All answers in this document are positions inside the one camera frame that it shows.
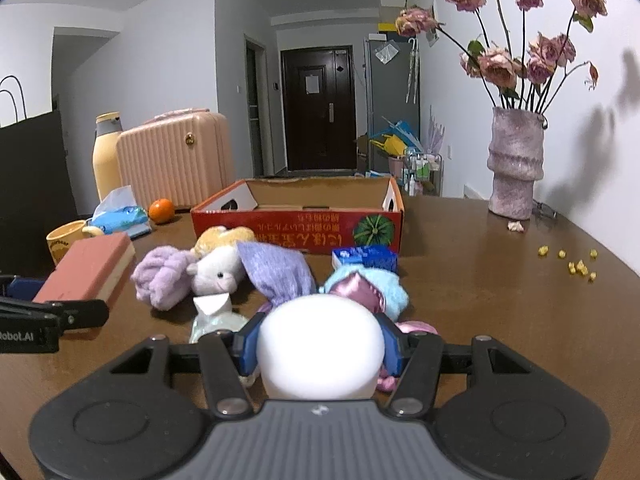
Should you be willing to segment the white round soft ball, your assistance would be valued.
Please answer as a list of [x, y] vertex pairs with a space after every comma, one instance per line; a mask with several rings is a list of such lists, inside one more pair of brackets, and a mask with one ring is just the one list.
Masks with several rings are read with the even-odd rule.
[[369, 399], [385, 344], [368, 309], [340, 296], [315, 294], [269, 313], [259, 329], [256, 353], [270, 399]]

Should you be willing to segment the purple knitted cloth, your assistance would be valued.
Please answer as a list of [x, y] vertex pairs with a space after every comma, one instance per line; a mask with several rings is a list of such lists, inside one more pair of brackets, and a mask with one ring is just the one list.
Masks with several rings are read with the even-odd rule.
[[248, 279], [265, 297], [260, 313], [317, 292], [318, 286], [301, 252], [259, 242], [239, 242], [236, 248]]

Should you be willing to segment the lilac fluffy towel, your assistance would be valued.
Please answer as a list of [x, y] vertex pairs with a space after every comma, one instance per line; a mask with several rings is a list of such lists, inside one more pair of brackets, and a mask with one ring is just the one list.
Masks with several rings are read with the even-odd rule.
[[148, 252], [131, 274], [137, 300], [149, 307], [168, 311], [189, 295], [188, 267], [196, 263], [190, 250], [160, 246]]

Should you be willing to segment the white plush lamb toy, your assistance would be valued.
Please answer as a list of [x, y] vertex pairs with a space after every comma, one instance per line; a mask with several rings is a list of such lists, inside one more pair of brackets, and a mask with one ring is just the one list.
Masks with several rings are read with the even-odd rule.
[[191, 249], [196, 261], [186, 269], [194, 295], [236, 292], [246, 275], [238, 244], [255, 240], [254, 232], [245, 226], [213, 226], [203, 232]]

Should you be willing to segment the pink white sponge block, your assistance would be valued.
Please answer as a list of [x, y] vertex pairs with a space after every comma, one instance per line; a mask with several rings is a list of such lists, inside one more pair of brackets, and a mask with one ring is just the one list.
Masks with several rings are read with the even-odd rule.
[[103, 300], [114, 308], [136, 251], [125, 233], [101, 235], [73, 244], [35, 296], [37, 304], [53, 301]]

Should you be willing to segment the yellow ceramic mug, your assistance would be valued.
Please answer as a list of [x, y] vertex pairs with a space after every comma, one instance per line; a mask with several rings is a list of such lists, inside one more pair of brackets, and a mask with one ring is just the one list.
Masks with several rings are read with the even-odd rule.
[[78, 240], [103, 234], [102, 229], [98, 226], [89, 226], [86, 220], [68, 222], [51, 231], [46, 236], [46, 241], [54, 264], [57, 266], [70, 250], [70, 246]]

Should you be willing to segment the blue tissue pack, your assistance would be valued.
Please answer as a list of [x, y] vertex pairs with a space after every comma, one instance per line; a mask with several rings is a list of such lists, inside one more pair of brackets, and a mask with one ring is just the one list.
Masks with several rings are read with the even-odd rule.
[[96, 207], [87, 226], [104, 234], [126, 233], [132, 240], [152, 232], [151, 221], [130, 185], [115, 188]]

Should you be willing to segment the red cardboard fruit box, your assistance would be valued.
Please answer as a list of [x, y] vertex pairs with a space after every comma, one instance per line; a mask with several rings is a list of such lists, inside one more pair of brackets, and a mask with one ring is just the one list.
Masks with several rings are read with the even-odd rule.
[[260, 242], [317, 255], [370, 245], [399, 252], [404, 215], [390, 177], [241, 180], [191, 209], [198, 235], [242, 226]]

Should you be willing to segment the orange fruit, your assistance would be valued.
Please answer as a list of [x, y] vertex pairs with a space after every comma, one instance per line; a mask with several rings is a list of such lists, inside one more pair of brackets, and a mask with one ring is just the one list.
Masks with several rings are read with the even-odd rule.
[[160, 198], [148, 208], [148, 216], [155, 224], [165, 224], [171, 222], [175, 218], [175, 205], [168, 198]]

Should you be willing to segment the metal trolley with bottles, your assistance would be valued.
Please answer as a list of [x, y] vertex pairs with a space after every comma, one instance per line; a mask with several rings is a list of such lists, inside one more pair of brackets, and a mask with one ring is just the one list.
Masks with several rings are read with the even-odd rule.
[[442, 156], [430, 153], [419, 153], [414, 148], [407, 148], [402, 156], [401, 183], [409, 196], [441, 196]]

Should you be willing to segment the pink ribbed suitcase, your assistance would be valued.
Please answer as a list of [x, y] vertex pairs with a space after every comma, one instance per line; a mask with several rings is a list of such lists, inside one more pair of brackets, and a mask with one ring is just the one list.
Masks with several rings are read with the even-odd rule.
[[116, 142], [120, 180], [146, 208], [166, 198], [189, 209], [234, 181], [227, 118], [207, 108], [158, 115]]

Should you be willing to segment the cream yellow water bottle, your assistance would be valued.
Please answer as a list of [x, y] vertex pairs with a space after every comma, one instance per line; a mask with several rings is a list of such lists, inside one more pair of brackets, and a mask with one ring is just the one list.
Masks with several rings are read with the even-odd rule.
[[96, 137], [92, 152], [92, 168], [99, 200], [110, 194], [120, 182], [116, 144], [122, 134], [119, 112], [99, 115], [96, 118]]

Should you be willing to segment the pink textured vase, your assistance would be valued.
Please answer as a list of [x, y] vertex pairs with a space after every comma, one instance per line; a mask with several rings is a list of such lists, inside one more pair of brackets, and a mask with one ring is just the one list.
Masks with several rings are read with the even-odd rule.
[[534, 183], [544, 177], [544, 118], [528, 110], [496, 107], [487, 167], [494, 174], [488, 208], [497, 216], [528, 220]]

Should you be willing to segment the grey refrigerator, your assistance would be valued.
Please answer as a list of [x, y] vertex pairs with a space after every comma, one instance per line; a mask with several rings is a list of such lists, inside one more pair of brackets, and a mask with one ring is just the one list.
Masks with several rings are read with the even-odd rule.
[[367, 135], [372, 139], [391, 124], [405, 122], [420, 138], [420, 98], [410, 75], [413, 46], [394, 32], [370, 34], [364, 40]]

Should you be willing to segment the dried pink rose bouquet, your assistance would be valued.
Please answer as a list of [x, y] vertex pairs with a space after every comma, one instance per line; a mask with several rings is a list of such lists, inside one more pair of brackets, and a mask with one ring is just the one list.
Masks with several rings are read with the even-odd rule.
[[526, 18], [530, 11], [544, 6], [544, 0], [513, 0], [520, 11], [521, 47], [514, 47], [506, 24], [501, 0], [495, 0], [498, 18], [506, 44], [500, 46], [489, 39], [480, 14], [487, 0], [445, 0], [461, 13], [475, 15], [480, 24], [480, 36], [462, 44], [445, 30], [445, 23], [436, 18], [433, 9], [405, 6], [395, 20], [398, 35], [416, 38], [423, 35], [442, 35], [460, 51], [460, 65], [466, 76], [479, 79], [489, 91], [491, 104], [503, 110], [527, 110], [544, 116], [569, 76], [585, 67], [589, 70], [586, 86], [597, 88], [599, 72], [591, 61], [577, 63], [577, 51], [569, 32], [548, 37], [541, 32], [527, 37]]

